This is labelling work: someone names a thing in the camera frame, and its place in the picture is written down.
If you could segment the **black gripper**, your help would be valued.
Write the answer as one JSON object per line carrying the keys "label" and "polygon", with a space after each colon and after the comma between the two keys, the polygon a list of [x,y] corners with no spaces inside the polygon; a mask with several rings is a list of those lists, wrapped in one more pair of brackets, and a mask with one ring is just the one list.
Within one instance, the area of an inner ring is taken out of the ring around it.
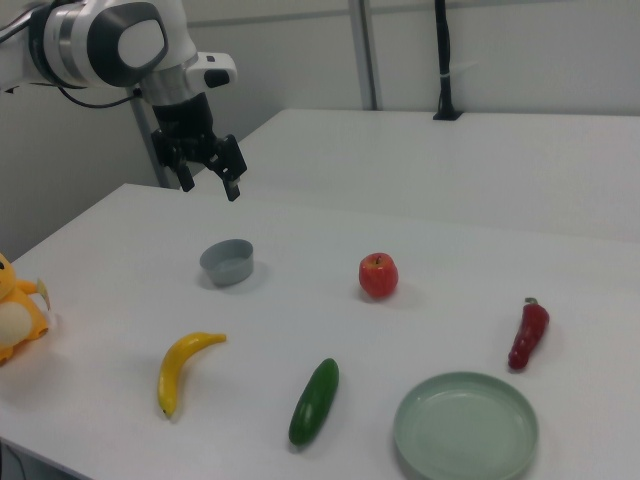
{"label": "black gripper", "polygon": [[158,128],[152,133],[156,157],[175,173],[184,192],[194,186],[187,161],[205,165],[222,181],[227,199],[240,196],[239,182],[247,165],[236,138],[217,138],[205,93],[173,105],[153,105]]}

